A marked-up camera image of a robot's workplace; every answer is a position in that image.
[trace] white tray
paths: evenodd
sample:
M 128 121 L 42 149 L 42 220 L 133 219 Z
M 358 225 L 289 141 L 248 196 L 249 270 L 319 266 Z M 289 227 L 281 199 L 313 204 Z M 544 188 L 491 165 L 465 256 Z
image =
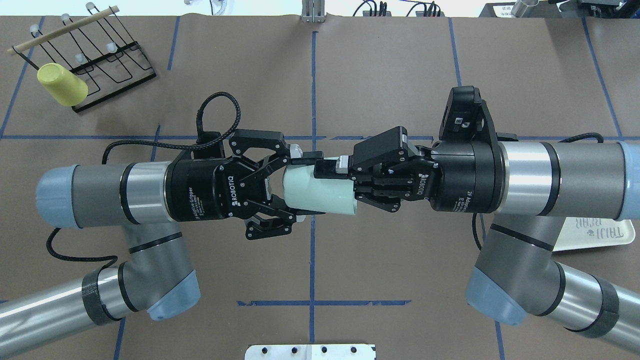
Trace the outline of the white tray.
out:
M 371 344 L 253 345 L 244 360 L 376 360 Z
M 636 230 L 631 220 L 566 218 L 554 251 L 624 245 L 635 238 Z

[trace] light blue end cap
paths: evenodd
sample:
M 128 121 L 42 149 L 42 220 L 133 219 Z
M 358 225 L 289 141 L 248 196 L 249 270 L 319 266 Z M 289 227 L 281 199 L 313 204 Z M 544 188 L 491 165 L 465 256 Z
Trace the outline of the light blue end cap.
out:
M 187 275 L 171 291 L 147 309 L 152 320 L 164 320 L 191 309 L 200 300 L 196 270 Z
M 36 188 L 36 207 L 40 216 L 53 227 L 79 229 L 71 201 L 71 186 L 77 165 L 47 171 Z
M 469 305 L 500 323 L 517 326 L 527 316 L 522 306 L 475 266 L 465 296 Z
M 625 198 L 616 220 L 640 218 L 640 145 L 619 142 L 625 154 Z

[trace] black tape wrap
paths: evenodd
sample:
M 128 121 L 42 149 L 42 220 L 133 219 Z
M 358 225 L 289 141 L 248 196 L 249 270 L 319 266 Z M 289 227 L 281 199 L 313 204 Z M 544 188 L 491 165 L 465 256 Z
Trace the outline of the black tape wrap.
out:
M 101 326 L 111 322 L 120 321 L 107 312 L 107 308 L 100 301 L 98 290 L 98 275 L 102 269 L 96 269 L 82 279 L 82 302 L 84 310 L 95 325 Z
M 618 292 L 613 285 L 606 281 L 605 279 L 599 278 L 597 276 L 593 276 L 598 284 L 600 285 L 600 291 L 602 292 L 602 305 L 600 306 L 600 313 L 598 313 L 598 317 L 596 320 L 591 323 L 591 325 L 585 327 L 581 330 L 571 330 L 567 329 L 571 332 L 576 332 L 581 336 L 589 339 L 599 338 L 601 336 L 605 336 L 618 322 L 620 318 L 620 298 L 618 298 Z

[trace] yellow cup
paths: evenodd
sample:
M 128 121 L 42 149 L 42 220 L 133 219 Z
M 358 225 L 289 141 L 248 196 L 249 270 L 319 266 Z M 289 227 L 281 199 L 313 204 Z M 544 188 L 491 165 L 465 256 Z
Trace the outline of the yellow cup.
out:
M 64 106 L 75 106 L 89 94 L 89 87 L 71 71 L 57 63 L 48 63 L 38 70 L 38 82 Z

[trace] wooden dowel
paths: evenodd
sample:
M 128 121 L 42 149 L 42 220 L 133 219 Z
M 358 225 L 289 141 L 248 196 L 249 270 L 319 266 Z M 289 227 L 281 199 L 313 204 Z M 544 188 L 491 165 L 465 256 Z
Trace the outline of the wooden dowel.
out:
M 47 34 L 44 34 L 44 35 L 40 35 L 39 37 L 31 39 L 31 40 L 29 40 L 27 42 L 23 42 L 20 45 L 16 45 L 15 46 L 15 50 L 19 51 L 19 52 L 23 52 L 23 51 L 29 50 L 34 46 L 38 46 L 38 45 L 40 45 L 40 44 L 42 44 L 44 42 L 51 41 L 51 40 L 53 40 L 53 39 L 55 39 L 55 38 L 57 38 L 57 37 L 59 37 L 61 35 L 64 35 L 64 34 L 66 34 L 68 32 L 71 32 L 72 30 L 75 30 L 77 28 L 81 28 L 81 27 L 83 27 L 85 25 L 91 24 L 94 21 L 103 19 L 103 18 L 111 15 L 112 13 L 116 13 L 116 12 L 119 12 L 119 11 L 120 11 L 120 9 L 118 9 L 117 6 L 112 6 L 109 9 L 103 10 L 101 12 L 94 13 L 91 16 L 83 17 L 82 19 L 80 19 L 78 21 L 74 21 L 71 24 L 69 24 L 67 26 L 63 26 L 60 29 L 56 29 L 56 30 L 54 30 L 54 31 L 52 31 L 50 33 L 47 33 Z M 15 55 L 16 54 L 16 52 L 12 48 L 7 49 L 6 52 L 9 53 L 9 55 Z

